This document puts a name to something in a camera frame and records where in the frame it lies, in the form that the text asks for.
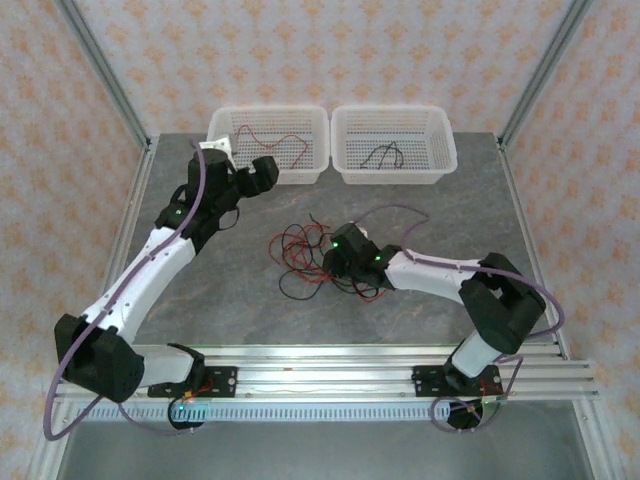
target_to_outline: black mounting bracket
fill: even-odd
[[[417,365],[413,367],[411,380],[416,397],[485,397],[503,395],[500,370],[488,365],[476,378],[470,379],[461,388],[447,382],[446,369],[440,365]]]
[[[196,394],[196,398],[235,398],[238,386],[238,367],[204,367],[201,386],[210,389]],[[191,390],[185,383],[159,383],[147,390],[152,398],[181,398]]]

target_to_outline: black wire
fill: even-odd
[[[278,279],[278,289],[280,290],[280,292],[285,297],[290,298],[291,300],[301,300],[301,301],[311,300],[313,297],[316,296],[316,293],[318,293],[320,291],[320,288],[322,288],[322,285],[324,285],[324,282],[318,283],[318,287],[308,297],[294,297],[293,295],[289,295],[287,292],[285,292],[284,288],[282,287],[282,280],[284,280],[284,278],[287,275],[289,275],[290,273],[294,273],[294,272],[295,272],[295,270],[287,270],[282,275],[280,275],[280,278]]]
[[[339,279],[332,278],[331,281],[338,288],[338,290],[343,291],[344,293],[348,293],[349,295],[362,296],[362,295],[360,295],[360,293],[369,293],[369,292],[376,292],[375,295],[377,295],[379,290],[380,290],[380,289],[378,289],[376,287],[367,287],[367,288],[362,289],[362,290],[356,290],[356,289],[353,288],[353,282],[350,282],[348,280],[345,280],[344,281],[345,283],[340,283]]]
[[[389,145],[379,145],[376,148],[374,148],[371,151],[371,153],[369,154],[369,156],[367,157],[367,159],[360,164],[360,168],[363,168],[369,162],[369,160],[371,160],[373,155],[378,150],[380,150],[381,148],[386,148],[386,150],[382,154],[382,158],[380,159],[380,162],[378,163],[378,170],[380,170],[382,168],[382,164],[384,162],[384,159],[387,157],[387,153],[389,153],[389,150],[393,150],[395,152],[395,154],[396,154],[395,155],[395,160],[393,162],[393,166],[395,168],[402,168],[403,167],[403,165],[404,165],[404,153],[402,153],[402,150],[400,150],[398,148],[398,144],[394,141],[394,142],[391,142]]]
[[[351,282],[351,285],[353,285],[353,289],[354,289],[354,290],[356,291],[356,293],[357,293],[360,297],[362,297],[362,298],[373,298],[373,297],[375,297],[376,295],[378,295],[378,293],[379,293],[379,291],[380,291],[380,289],[378,289],[378,288],[368,288],[368,289],[366,289],[366,290],[360,290],[360,289],[358,289],[358,285],[356,284],[356,282],[355,282],[355,281],[352,281],[352,282]],[[376,292],[376,293],[374,293],[373,295],[370,295],[370,296],[365,295],[364,293],[365,293],[366,291],[368,291],[368,290],[375,290],[375,292]]]
[[[315,218],[313,218],[313,215],[311,215],[311,212],[309,212],[309,218],[314,224],[322,226],[320,222],[318,222]]]
[[[173,192],[173,195],[171,195],[170,203],[178,203],[178,200],[180,199],[180,195],[182,195],[186,189],[187,189],[186,183],[176,188],[175,192]]]
[[[313,250],[311,249],[311,242],[309,242],[309,236],[307,235],[307,232],[305,232],[305,231],[304,231],[304,227],[303,227],[302,225],[300,225],[299,223],[292,223],[291,225],[289,225],[289,226],[284,230],[284,232],[282,232],[282,236],[280,237],[280,248],[282,248],[282,261],[283,261],[283,262],[284,262],[284,264],[285,264],[287,267],[289,267],[291,270],[293,270],[293,271],[297,271],[297,272],[302,272],[302,271],[305,271],[305,270],[307,270],[307,269],[305,269],[305,268],[297,268],[297,267],[295,267],[295,266],[293,266],[293,265],[289,264],[289,263],[287,262],[287,258],[286,258],[286,256],[285,256],[285,253],[286,253],[288,250],[291,250],[293,247],[298,246],[296,243],[292,243],[292,244],[288,245],[288,247],[285,247],[285,245],[284,245],[284,239],[286,238],[287,234],[289,233],[289,230],[290,230],[291,228],[293,228],[293,227],[298,227],[298,228],[300,228],[300,232],[301,232],[301,233],[302,233],[302,235],[304,236],[304,240],[305,240],[305,242],[307,243],[307,247],[308,247],[308,248],[309,248],[309,250],[310,250],[311,260],[312,260],[312,261],[314,260],[314,259],[313,259]]]
[[[236,221],[235,221],[235,222],[233,222],[233,225],[231,225],[231,226],[229,226],[229,227],[221,228],[221,229],[219,229],[218,231],[220,231],[220,232],[224,232],[225,230],[230,230],[230,229],[232,229],[233,227],[235,227],[235,226],[238,224],[238,220],[240,220],[240,207],[235,206],[235,207],[233,208],[233,210],[230,210],[230,211],[235,211],[235,212],[236,212]]]

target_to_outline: gray marble surface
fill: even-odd
[[[160,137],[128,261],[144,246],[174,189],[186,181],[192,156],[189,138]],[[460,133],[455,141],[458,169],[436,185],[349,186],[330,167],[315,185],[276,186],[242,200],[236,227],[218,232],[175,277],[151,309],[136,343],[458,343],[472,324],[465,309],[450,300],[395,291],[367,304],[333,285],[325,285],[309,301],[290,300],[278,290],[282,267],[267,252],[269,239],[291,223],[307,222],[309,212],[337,228],[374,206],[405,203],[431,215],[431,221],[412,236],[412,249],[457,259],[497,251],[525,275],[532,275],[493,136]],[[416,219],[407,211],[385,210],[363,225],[369,238],[384,246],[398,243]],[[544,319],[537,329],[544,328],[543,323]]]

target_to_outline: red wire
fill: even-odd
[[[312,223],[301,227],[299,233],[290,233],[287,231],[274,235],[269,242],[269,256],[271,260],[278,265],[282,265],[284,262],[284,265],[291,270],[293,275],[307,283],[318,284],[331,281],[334,277],[327,274],[322,268],[314,265],[311,259],[311,250],[318,249],[318,251],[321,251],[322,247],[326,244],[325,228],[331,227],[321,223]],[[313,230],[318,230],[321,235],[321,239],[317,245],[310,245],[307,241],[309,233]],[[273,244],[276,240],[280,240],[283,244],[281,260],[273,255]],[[358,297],[365,303],[371,303],[386,293],[386,291],[383,290],[372,297],[366,297],[360,293],[357,288],[356,291],[358,292]]]
[[[258,138],[256,137],[256,135],[253,133],[253,130],[251,130],[251,127],[247,124],[245,125],[241,125],[240,128],[238,128],[238,131],[236,132],[236,142],[238,141],[238,138],[240,138],[240,132],[242,131],[243,128],[246,128],[247,130],[249,130],[249,133],[251,134],[251,136],[253,137],[253,139],[256,141],[256,143],[258,145],[261,145],[262,147],[266,148],[267,150],[272,149],[273,147],[277,147],[278,145],[280,145],[285,139],[289,138],[289,137],[293,137],[293,138],[297,138],[298,140],[300,140],[302,143],[304,143],[304,150],[302,150],[302,153],[300,153],[300,155],[298,155],[298,158],[296,158],[294,160],[294,162],[291,164],[291,169],[295,168],[296,163],[298,163],[298,160],[300,160],[302,158],[302,156],[307,152],[307,150],[309,149],[309,144],[307,142],[305,142],[302,138],[300,138],[298,135],[295,135],[293,133],[290,133],[288,135],[285,135],[284,137],[282,137],[280,140],[278,140],[276,143],[274,143],[273,145],[267,145],[266,143],[262,143],[260,140],[258,140]]]

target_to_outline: metal frame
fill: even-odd
[[[158,148],[158,138],[153,137],[149,146],[142,152],[142,157],[138,162],[138,167],[129,187],[129,198],[122,212],[122,218],[118,227],[115,242],[111,247],[111,254],[105,269],[104,278],[102,280],[101,293],[106,292],[111,285],[118,279],[124,271],[129,245],[138,220],[138,213],[142,205],[142,197],[147,188],[149,180],[149,172]]]
[[[149,143],[149,137],[77,3],[75,0],[55,0],[55,3],[107,89],[114,106],[122,115],[122,119],[127,125],[131,136],[141,148],[146,147]]]
[[[515,139],[592,3],[593,0],[573,0],[569,6],[567,14],[534,70],[504,131],[499,136],[500,145],[508,146]]]
[[[529,227],[529,223],[527,221],[527,216],[524,213],[524,208],[522,208],[522,202],[520,202],[520,197],[518,196],[518,190],[516,188],[515,181],[513,179],[513,173],[511,172],[511,166],[509,165],[509,161],[507,158],[507,154],[503,148],[498,145],[498,152],[500,156],[500,162],[502,163],[502,168],[504,169],[505,176],[507,178],[507,184],[509,185],[509,190],[511,191],[511,198],[513,199],[513,205],[516,209],[516,215],[518,216],[518,221],[520,222],[520,228],[522,229],[522,236],[524,237],[524,242],[527,247],[527,252],[529,253],[529,259],[531,260],[531,266],[533,268],[533,276],[535,280],[545,288],[548,287],[547,282],[545,282],[544,274],[542,272],[542,267],[540,265],[538,249],[533,239],[533,235],[531,235],[531,228]],[[548,308],[545,312],[545,316],[547,317],[547,321],[549,325],[555,325],[558,322],[558,314],[552,308]],[[566,336],[564,332],[560,330],[554,334],[558,342],[558,348],[560,354],[565,358],[569,358],[569,343],[567,342]]]
[[[301,405],[306,409],[326,409],[329,404],[336,403],[368,404],[386,408],[385,417],[379,419],[386,421],[407,420],[406,407],[416,405],[411,367],[441,365],[454,348],[327,345],[214,346],[199,350],[205,354],[207,365],[236,365],[240,368],[237,396],[233,400],[234,407],[240,411],[259,412],[265,405],[274,403],[285,411],[289,408],[299,410]],[[528,344],[523,346],[522,353],[525,362],[509,401],[573,401],[595,478],[624,478],[610,447],[612,443],[607,441],[610,436],[606,435],[606,424],[600,421],[602,405],[591,363],[563,360],[556,353],[555,345]],[[513,373],[513,365],[500,365],[499,368],[505,380]],[[73,419],[79,408],[92,399],[93,395],[82,388],[62,385],[54,428],[57,430]],[[215,407],[228,405],[229,400],[207,399],[204,403]],[[163,420],[158,412],[165,411],[166,404],[167,399],[149,398],[146,390],[142,389],[131,399],[132,408],[140,412],[138,420]],[[123,421],[115,412],[115,405],[105,404],[99,408],[99,415],[86,421],[104,421],[101,418],[104,415],[109,417],[108,421]],[[425,419],[418,412],[409,420]],[[48,443],[43,439],[38,446],[38,461],[32,466],[30,478],[57,475],[65,447],[65,440]]]

